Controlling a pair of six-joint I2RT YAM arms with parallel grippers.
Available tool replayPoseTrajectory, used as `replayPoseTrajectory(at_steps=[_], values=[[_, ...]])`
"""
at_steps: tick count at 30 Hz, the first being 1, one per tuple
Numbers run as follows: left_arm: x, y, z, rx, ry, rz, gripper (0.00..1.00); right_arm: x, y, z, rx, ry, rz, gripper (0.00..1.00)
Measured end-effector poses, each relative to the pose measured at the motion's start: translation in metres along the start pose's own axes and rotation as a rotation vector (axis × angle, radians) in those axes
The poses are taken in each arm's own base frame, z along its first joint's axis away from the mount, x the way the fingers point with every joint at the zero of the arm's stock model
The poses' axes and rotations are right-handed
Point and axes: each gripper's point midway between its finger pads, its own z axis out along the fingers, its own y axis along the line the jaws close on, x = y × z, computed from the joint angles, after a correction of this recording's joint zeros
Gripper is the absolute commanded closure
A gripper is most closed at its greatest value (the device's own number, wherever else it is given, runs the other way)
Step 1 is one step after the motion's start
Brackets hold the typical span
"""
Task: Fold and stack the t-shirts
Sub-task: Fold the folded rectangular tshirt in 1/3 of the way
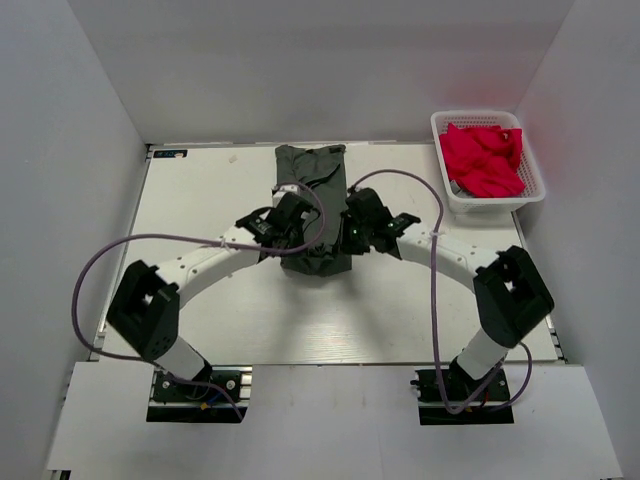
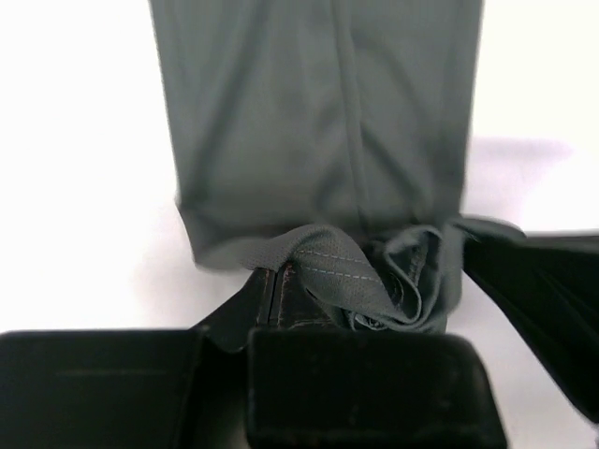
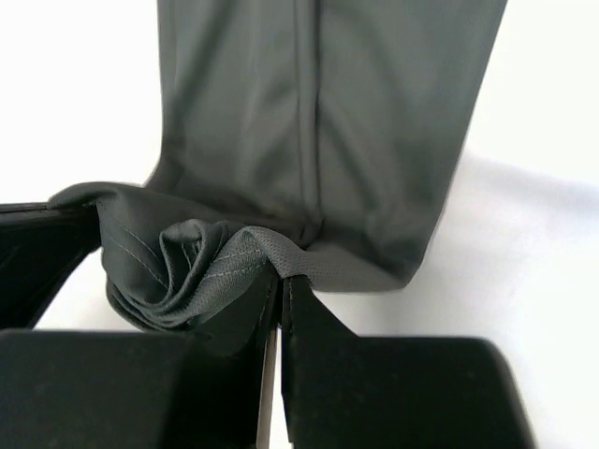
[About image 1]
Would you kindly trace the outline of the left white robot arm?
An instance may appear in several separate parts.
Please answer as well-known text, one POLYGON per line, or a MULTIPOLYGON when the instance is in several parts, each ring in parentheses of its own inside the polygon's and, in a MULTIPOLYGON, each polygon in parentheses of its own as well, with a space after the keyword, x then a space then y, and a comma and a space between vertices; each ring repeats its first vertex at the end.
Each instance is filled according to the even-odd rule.
POLYGON ((183 307, 204 290, 269 256, 303 253, 308 216, 322 217, 308 205, 258 209, 221 236, 193 241, 198 247, 156 265, 130 264, 116 288, 106 320, 138 358, 176 379, 188 398, 211 387, 211 364, 179 334, 183 307))

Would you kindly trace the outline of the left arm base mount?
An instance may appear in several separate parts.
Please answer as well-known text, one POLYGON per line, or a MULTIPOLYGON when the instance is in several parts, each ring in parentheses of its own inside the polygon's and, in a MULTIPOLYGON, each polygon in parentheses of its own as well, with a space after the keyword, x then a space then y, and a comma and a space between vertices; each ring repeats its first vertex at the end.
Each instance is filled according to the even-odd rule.
POLYGON ((178 382, 157 369, 149 395, 146 421, 175 424, 240 424, 249 407, 250 367, 220 367, 193 384, 178 382))

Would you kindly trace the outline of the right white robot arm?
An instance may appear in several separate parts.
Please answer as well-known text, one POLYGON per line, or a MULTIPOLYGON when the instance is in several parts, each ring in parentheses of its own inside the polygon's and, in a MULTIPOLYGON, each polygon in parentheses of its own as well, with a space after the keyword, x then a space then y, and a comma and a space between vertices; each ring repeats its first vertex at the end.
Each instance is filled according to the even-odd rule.
POLYGON ((472 399, 484 391, 488 376, 554 309, 554 299, 529 253, 511 246, 494 251, 437 232, 407 213, 378 217, 341 214, 341 250, 370 250, 419 264, 461 284, 475 296, 479 330, 452 360, 453 390, 472 399))

